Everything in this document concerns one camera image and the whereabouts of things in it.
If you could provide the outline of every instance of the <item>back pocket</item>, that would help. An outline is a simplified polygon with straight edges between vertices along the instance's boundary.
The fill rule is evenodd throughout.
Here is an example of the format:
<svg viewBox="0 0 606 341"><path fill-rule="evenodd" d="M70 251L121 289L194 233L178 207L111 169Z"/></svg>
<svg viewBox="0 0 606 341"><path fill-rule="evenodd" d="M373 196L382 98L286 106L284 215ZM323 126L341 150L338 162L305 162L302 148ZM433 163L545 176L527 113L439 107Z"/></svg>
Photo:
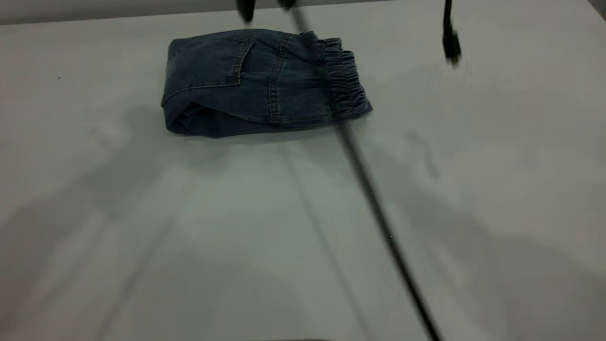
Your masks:
<svg viewBox="0 0 606 341"><path fill-rule="evenodd" d="M254 39L200 38L171 43L162 105L180 91L240 85L242 62Z"/></svg>

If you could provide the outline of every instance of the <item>pocket stitching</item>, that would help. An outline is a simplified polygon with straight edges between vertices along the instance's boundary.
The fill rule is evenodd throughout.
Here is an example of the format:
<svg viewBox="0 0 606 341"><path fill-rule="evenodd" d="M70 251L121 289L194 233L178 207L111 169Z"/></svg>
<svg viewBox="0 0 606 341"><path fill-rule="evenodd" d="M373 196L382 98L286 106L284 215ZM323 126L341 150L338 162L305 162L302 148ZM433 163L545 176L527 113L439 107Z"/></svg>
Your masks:
<svg viewBox="0 0 606 341"><path fill-rule="evenodd" d="M189 83L186 86L174 87L174 88L170 89L170 91L168 92L168 95L165 96L164 100L162 101L162 106L164 106L164 104L166 103L166 101L168 101L169 98L171 98L172 96L174 96L175 94L177 94L181 91L191 90L191 89L200 89L200 88L205 88L205 87L224 87L224 86L240 85L240 83L241 83L240 75L241 75L241 71L242 71L242 63L244 62L244 58L248 54L248 51L250 51L250 48L253 46L253 43L255 42L255 40L248 39L248 38L231 38L231 37L214 38L214 39L209 39L209 40L220 40L220 39L221 40L239 41L239 42L245 43L244 45L241 45L239 54L234 59L233 67L231 68L232 75L229 77L226 77L226 80L224 80L224 81L194 82L194 83ZM195 46L198 44L200 44L200 43L189 44L187 46L181 47L177 52L175 52L173 54L173 58L174 58L174 56L177 55L178 52L180 52L184 48Z"/></svg>

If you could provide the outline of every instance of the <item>table surface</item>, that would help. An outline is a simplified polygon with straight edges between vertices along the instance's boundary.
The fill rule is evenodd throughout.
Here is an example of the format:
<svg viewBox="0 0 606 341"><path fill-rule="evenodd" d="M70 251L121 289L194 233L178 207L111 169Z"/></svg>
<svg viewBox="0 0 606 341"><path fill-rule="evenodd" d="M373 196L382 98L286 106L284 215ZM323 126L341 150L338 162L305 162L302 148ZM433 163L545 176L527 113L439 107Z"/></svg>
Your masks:
<svg viewBox="0 0 606 341"><path fill-rule="evenodd" d="M304 9L445 340L606 339L606 22L582 0ZM235 12L0 27L0 340L424 340L332 128L164 128L172 39ZM254 27L293 32L280 9Z"/></svg>

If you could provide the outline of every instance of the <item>black cable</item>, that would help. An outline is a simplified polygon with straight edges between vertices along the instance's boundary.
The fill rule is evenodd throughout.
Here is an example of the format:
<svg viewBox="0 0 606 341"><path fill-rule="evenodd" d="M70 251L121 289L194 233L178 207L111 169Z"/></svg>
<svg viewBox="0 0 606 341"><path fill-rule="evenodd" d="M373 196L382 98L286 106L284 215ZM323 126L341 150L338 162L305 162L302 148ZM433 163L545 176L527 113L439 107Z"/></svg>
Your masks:
<svg viewBox="0 0 606 341"><path fill-rule="evenodd" d="M450 12L453 7L453 1L445 0L444 2L444 28L452 27L452 23L450 22Z"/></svg>
<svg viewBox="0 0 606 341"><path fill-rule="evenodd" d="M366 196L366 201L370 205L370 209L373 211L373 215L375 216L377 225L379 225L379 229L381 230L385 244L387 244L387 248L389 249L392 258L396 263L398 273L400 277L402 277L402 281L404 282L405 287L408 289L408 293L413 300L413 304L419 314L428 338L431 341L442 340L438 328L436 327L429 309L427 308L427 304L425 303L423 296L421 296L421 292L415 278L410 272L410 268L404 258L404 255L400 250L396 239L394 238L395 234L393 233L393 230L385 217L385 213L381 207L379 198L370 181L370 177L367 175L365 170L364 163L362 162L362 158L359 153L358 145L355 142L347 122L342 121L340 123L336 123L335 130L343 143L345 153L351 162L351 166L356 174L356 177L358 178L358 182L360 182L362 191Z"/></svg>
<svg viewBox="0 0 606 341"><path fill-rule="evenodd" d="M303 13L301 13L300 8L295 4L291 8L291 12L293 18L295 20L295 24L298 30L301 33L309 31L309 27L304 18ZM307 47L310 49L310 62L312 72L318 75L318 81L320 83L320 88L326 90L326 79L323 72L323 68L318 65L318 51L317 42L311 41L311 39L306 40L305 42ZM364 167L364 163L362 162L362 158L359 153L359 149L357 148L357 144L351 133L350 127L345 120L345 115L342 115L339 111L339 108L335 105L331 104L333 108L333 120L335 122L335 131L337 132L337 136L341 140L343 144L343 148L345 149L345 153L349 161L351 162L351 166L354 170L356 177L358 178L358 182L364 192L368 205L373 212L373 216L379 225L379 229L381 230L381 234L387 244L387 248L393 258L396 268L398 269L398 273L404 282L404 286L408 290L410 297L412 298L413 304L419 314L425 332L428 335L428 338L431 341L440 341L442 338L439 336L438 329L436 327L435 322L433 321L429 309L426 307L425 300L421 296L421 292L419 290L418 285L416 284L415 278L409 270L408 264L404 258L402 251L400 250L395 238L392 228L389 226L387 218L385 217L385 213L383 208L381 207L381 203L379 202L379 198L376 194L376 191L370 181L370 177L367 175L367 171Z"/></svg>
<svg viewBox="0 0 606 341"><path fill-rule="evenodd" d="M450 12L452 10L452 0L444 0L444 33L442 34L442 45L446 59L454 66L459 63L461 58L461 45L456 31L453 30L453 24L450 21Z"/></svg>

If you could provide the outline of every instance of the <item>jeans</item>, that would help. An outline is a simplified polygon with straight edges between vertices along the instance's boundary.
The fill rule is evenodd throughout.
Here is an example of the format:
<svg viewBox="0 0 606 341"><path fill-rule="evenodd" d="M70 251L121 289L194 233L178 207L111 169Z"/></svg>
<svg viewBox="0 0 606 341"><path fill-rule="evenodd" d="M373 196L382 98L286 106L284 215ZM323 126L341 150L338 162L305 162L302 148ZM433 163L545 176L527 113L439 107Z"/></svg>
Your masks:
<svg viewBox="0 0 606 341"><path fill-rule="evenodd" d="M309 38L318 46L317 58L305 45ZM319 64L325 86L310 59ZM174 40L162 107L168 130L213 138L324 126L335 108L346 119L372 110L353 53L342 50L339 38L270 30Z"/></svg>

